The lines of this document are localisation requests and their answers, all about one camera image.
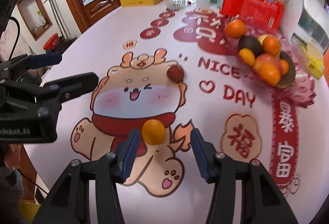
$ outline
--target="red circle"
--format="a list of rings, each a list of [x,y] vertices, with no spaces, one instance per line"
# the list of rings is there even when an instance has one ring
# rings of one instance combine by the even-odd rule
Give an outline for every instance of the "red circle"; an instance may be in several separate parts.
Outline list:
[[[161,30],[157,27],[150,27],[148,29],[143,30],[140,33],[140,37],[144,38],[144,39],[150,39],[150,38],[154,38],[158,35],[160,35]]]
[[[167,24],[169,24],[169,21],[167,19],[157,19],[151,23],[151,26],[160,27],[166,26]]]
[[[176,14],[172,11],[167,11],[165,13],[160,13],[159,17],[162,17],[162,18],[171,18],[171,17],[174,17]]]

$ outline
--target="black cable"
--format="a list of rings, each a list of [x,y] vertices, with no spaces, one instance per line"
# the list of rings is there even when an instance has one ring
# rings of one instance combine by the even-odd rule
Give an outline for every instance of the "black cable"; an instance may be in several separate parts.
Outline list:
[[[30,180],[27,176],[25,176],[22,171],[20,171],[19,169],[17,169],[17,171],[23,176],[25,177],[29,182],[31,182],[32,184],[34,184],[35,186],[37,186],[40,190],[42,190],[46,195],[48,195],[48,192],[46,192],[44,189],[42,189],[38,184],[36,184],[35,182],[33,182],[32,180]]]
[[[19,26],[19,22],[17,21],[17,19],[15,17],[9,17],[10,20],[13,20],[16,24],[17,24],[17,37],[16,37],[16,41],[15,44],[13,46],[12,52],[9,55],[9,60],[12,58],[13,54],[14,54],[14,50],[16,48],[17,45],[17,41],[19,40],[19,34],[20,34],[20,26]]]

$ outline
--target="round table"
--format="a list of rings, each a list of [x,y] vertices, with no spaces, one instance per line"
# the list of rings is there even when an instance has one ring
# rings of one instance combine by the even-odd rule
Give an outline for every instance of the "round table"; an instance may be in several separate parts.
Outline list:
[[[94,72],[100,83],[63,104],[56,142],[25,145],[47,187],[72,159],[96,160],[127,130],[155,118],[166,126],[164,144],[141,143],[126,186],[117,186],[127,224],[205,223],[214,186],[201,178],[190,149],[193,127],[234,159],[259,159],[299,223],[308,224],[329,193],[326,81],[315,81],[314,104],[306,109],[273,96],[228,53],[220,17],[193,6],[167,12],[164,2],[120,8],[74,42],[45,82]],[[179,84],[166,76],[175,64],[185,71]],[[97,223],[93,186],[90,212]],[[234,223],[240,223],[241,183],[236,188]]]

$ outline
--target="screw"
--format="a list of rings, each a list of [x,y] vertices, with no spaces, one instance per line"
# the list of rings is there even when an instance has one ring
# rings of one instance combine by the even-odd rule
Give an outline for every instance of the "screw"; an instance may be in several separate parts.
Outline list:
[[[74,159],[71,161],[71,166],[77,166],[79,164],[80,164],[80,160],[78,160],[78,159]]]
[[[254,165],[254,166],[259,166],[261,163],[260,163],[259,160],[253,159],[253,160],[251,160],[251,164]]]
[[[218,153],[216,153],[216,157],[217,157],[218,159],[224,159],[224,158],[225,158],[225,153],[218,152]]]
[[[116,156],[116,154],[115,154],[114,152],[109,152],[109,153],[106,154],[106,157],[107,157],[108,159],[112,159],[112,158],[114,158],[115,156]]]
[[[40,107],[37,111],[38,117],[46,116],[49,114],[49,109],[46,107]]]
[[[51,90],[58,89],[59,87],[60,87],[60,86],[58,86],[58,85],[56,85],[56,84],[52,84],[52,85],[49,86],[49,88],[50,88]]]

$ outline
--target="barcode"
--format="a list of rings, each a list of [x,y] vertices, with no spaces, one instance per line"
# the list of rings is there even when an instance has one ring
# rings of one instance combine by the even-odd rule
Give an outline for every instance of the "barcode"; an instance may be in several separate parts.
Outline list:
[[[269,27],[272,27],[272,26],[273,26],[273,23],[274,23],[274,18],[271,17],[271,18],[269,19]]]

